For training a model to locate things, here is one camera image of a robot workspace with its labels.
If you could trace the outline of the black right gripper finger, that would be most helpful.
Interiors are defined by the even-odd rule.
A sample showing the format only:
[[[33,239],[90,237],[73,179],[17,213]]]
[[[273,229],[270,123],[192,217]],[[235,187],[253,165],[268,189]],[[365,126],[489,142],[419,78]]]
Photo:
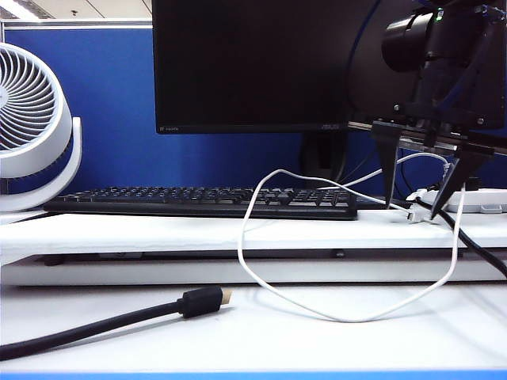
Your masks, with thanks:
[[[465,144],[458,148],[455,153],[456,162],[448,171],[440,190],[433,201],[431,216],[433,219],[443,206],[449,201],[454,192],[459,191],[467,179],[492,158],[494,150],[489,147]]]
[[[384,197],[387,206],[393,198],[401,132],[400,126],[395,123],[374,121],[372,125],[372,138],[375,140],[383,173]]]

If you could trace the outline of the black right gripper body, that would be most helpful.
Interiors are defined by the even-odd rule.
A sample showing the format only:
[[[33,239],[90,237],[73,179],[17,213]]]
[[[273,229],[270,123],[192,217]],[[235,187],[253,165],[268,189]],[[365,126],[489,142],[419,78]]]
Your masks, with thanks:
[[[348,127],[370,131],[388,143],[409,139],[413,150],[443,149],[447,154],[467,146],[484,154],[506,154],[506,137],[488,130],[505,129],[505,62],[472,60],[466,67],[427,62],[416,73],[414,91],[386,111],[368,112],[361,123],[356,116]]]

